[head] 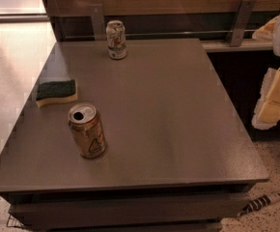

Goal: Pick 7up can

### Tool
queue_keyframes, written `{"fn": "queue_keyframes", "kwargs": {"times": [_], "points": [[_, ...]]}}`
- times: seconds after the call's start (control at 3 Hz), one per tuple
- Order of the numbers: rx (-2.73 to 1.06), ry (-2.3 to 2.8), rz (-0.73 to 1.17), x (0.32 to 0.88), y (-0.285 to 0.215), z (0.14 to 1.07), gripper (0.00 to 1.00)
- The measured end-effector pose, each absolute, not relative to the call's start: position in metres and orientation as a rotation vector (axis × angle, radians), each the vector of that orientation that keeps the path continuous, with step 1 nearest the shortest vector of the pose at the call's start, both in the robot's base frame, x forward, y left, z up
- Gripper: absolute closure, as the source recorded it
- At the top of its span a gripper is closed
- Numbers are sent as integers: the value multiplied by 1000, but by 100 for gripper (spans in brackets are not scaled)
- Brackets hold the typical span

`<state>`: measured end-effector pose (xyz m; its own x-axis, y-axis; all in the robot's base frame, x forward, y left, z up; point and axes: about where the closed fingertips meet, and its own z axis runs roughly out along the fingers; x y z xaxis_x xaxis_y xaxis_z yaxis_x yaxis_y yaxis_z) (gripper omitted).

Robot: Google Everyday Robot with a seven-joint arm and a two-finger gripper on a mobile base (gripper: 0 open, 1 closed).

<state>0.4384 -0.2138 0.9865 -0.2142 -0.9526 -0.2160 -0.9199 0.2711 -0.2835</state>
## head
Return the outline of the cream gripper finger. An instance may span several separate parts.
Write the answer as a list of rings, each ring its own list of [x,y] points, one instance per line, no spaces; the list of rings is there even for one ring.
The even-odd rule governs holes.
[[[267,22],[265,25],[257,29],[253,33],[252,39],[256,41],[272,41],[277,20],[278,17],[276,16],[269,22]]]
[[[257,130],[268,130],[280,121],[280,68],[269,68],[264,76],[252,126]]]

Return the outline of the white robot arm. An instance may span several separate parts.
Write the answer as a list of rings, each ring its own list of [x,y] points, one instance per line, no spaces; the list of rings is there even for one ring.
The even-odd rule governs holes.
[[[280,15],[259,28],[252,36],[258,41],[272,41],[273,53],[280,57]],[[269,68],[260,89],[252,126],[257,130],[268,130],[280,121],[280,68]]]

